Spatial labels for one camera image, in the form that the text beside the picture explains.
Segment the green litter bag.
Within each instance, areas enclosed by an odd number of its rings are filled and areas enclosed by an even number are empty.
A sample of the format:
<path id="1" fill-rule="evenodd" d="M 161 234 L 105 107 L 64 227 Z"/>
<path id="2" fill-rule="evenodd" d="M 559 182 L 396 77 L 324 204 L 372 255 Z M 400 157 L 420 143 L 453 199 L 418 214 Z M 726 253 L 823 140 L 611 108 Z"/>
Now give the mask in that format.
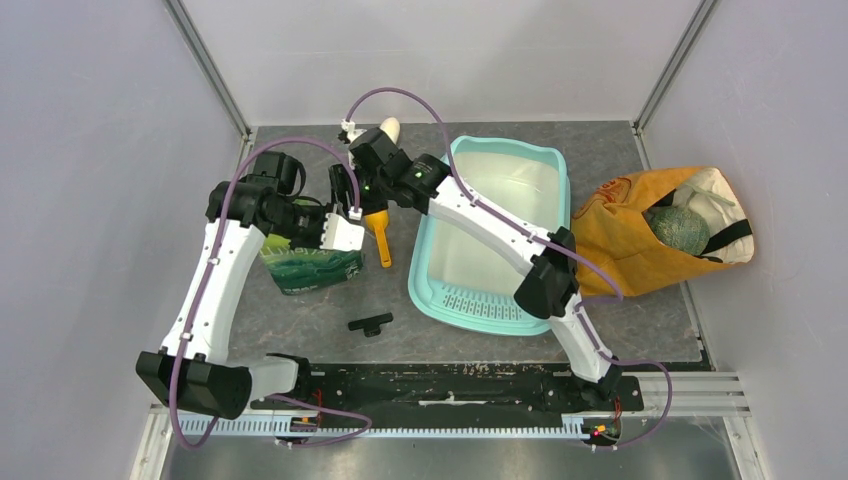
<path id="1" fill-rule="evenodd" d="M 261 207 L 265 219 L 264 206 L 269 200 Z M 291 201 L 319 203 L 311 197 L 297 197 Z M 346 282 L 364 268 L 361 251 L 292 248 L 288 239 L 271 234 L 270 230 L 259 250 L 259 258 L 285 295 L 298 295 Z"/>

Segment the white toy radish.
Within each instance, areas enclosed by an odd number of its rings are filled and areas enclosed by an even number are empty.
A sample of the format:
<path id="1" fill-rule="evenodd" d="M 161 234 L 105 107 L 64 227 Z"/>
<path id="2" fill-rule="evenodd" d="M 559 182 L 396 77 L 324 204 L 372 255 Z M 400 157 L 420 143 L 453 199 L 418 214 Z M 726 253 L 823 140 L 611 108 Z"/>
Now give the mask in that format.
<path id="1" fill-rule="evenodd" d="M 398 144 L 401 124 L 396 117 L 386 118 L 381 122 L 379 128 L 389 137 L 389 139 L 395 144 Z"/>

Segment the black bag clip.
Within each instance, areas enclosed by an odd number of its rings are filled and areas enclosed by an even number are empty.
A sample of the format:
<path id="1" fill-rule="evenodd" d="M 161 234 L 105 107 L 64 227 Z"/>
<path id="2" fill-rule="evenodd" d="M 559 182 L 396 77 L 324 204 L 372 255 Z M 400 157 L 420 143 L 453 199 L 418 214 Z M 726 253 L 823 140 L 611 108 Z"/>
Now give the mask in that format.
<path id="1" fill-rule="evenodd" d="M 367 318 L 362 318 L 347 323 L 347 328 L 351 332 L 361 331 L 365 338 L 379 336 L 382 333 L 382 326 L 391 323 L 394 316 L 391 312 L 375 315 Z"/>

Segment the orange cloth bag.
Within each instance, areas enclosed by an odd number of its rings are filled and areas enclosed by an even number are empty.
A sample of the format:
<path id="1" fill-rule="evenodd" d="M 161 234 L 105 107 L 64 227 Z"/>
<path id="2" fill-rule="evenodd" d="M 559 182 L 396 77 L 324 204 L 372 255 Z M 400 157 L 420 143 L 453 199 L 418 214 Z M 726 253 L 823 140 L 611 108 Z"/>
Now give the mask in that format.
<path id="1" fill-rule="evenodd" d="M 706 239 L 688 253 L 659 239 L 648 214 L 681 208 L 702 218 Z M 597 266 L 578 268 L 585 297 L 635 297 L 750 262 L 755 240 L 731 184 L 716 167 L 645 170 L 599 187 L 573 215 L 577 252 Z"/>

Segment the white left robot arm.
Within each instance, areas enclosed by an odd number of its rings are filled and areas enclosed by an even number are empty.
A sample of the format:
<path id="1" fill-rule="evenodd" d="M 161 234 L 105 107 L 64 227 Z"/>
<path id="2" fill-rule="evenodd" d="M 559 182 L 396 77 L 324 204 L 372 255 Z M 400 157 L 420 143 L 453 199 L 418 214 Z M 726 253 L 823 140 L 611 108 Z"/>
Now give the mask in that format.
<path id="1" fill-rule="evenodd" d="M 285 153 L 259 156 L 230 198 L 227 181 L 209 195 L 201 256 L 187 297 L 156 352 L 140 353 L 135 370 L 165 406 L 235 419 L 253 401 L 276 394 L 290 408 L 314 393 L 309 362 L 269 353 L 252 365 L 228 362 L 229 338 L 247 274 L 264 242 L 282 233 L 317 246 L 325 209 L 298 203 L 305 168 Z"/>

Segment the orange plastic scoop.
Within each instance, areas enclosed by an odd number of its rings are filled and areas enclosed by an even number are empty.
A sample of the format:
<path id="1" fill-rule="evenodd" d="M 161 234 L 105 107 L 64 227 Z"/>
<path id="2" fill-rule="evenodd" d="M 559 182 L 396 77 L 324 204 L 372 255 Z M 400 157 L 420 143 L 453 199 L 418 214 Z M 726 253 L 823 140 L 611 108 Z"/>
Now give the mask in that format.
<path id="1" fill-rule="evenodd" d="M 386 235 L 390 220 L 388 210 L 384 209 L 368 214 L 364 219 L 366 227 L 374 234 L 380 265 L 383 268 L 390 268 L 392 266 L 392 258 Z"/>

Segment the green netted melon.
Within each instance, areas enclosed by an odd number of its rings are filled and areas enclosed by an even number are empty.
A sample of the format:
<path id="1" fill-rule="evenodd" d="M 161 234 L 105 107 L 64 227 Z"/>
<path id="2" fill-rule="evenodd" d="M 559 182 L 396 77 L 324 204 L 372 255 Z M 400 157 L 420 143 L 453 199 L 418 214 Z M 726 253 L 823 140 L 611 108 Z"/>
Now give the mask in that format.
<path id="1" fill-rule="evenodd" d="M 707 221 L 687 207 L 658 207 L 648 212 L 647 225 L 662 244 L 697 256 L 710 240 Z"/>

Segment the teal plastic litter box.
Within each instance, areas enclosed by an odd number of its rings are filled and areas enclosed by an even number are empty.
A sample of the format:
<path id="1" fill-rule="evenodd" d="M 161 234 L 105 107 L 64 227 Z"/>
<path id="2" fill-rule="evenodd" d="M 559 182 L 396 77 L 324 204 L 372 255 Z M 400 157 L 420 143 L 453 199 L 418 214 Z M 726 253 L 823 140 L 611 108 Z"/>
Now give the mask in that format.
<path id="1" fill-rule="evenodd" d="M 502 336 L 536 336 L 547 320 L 522 309 L 513 295 L 543 247 L 528 231 L 570 225 L 571 192 L 563 155 L 519 140 L 460 136 L 451 144 L 467 190 L 500 217 L 472 206 L 454 183 L 422 217 L 408 292 L 425 315 L 448 325 Z"/>

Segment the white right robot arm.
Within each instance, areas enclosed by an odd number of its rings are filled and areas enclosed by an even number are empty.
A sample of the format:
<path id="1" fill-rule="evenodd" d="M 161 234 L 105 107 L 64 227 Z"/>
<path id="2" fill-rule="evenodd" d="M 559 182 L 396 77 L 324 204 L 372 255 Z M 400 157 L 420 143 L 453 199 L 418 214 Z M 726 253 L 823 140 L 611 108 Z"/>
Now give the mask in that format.
<path id="1" fill-rule="evenodd" d="M 569 359 L 579 400 L 601 409 L 616 398 L 622 369 L 588 319 L 570 230 L 550 232 L 488 204 L 450 164 L 429 154 L 411 159 L 395 134 L 380 127 L 344 122 L 339 139 L 357 177 L 347 188 L 353 215 L 393 202 L 451 224 L 492 249 L 522 275 L 513 298 L 524 312 L 549 323 Z"/>

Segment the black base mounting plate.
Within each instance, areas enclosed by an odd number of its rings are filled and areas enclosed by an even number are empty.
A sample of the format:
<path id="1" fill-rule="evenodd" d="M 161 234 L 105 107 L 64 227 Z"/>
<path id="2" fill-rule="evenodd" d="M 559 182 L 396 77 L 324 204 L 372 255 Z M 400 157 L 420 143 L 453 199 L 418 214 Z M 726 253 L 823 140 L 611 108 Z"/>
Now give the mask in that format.
<path id="1" fill-rule="evenodd" d="M 564 414 L 644 408 L 635 377 L 603 400 L 566 363 L 317 363 L 288 395 L 367 416 L 373 428 L 555 427 Z"/>

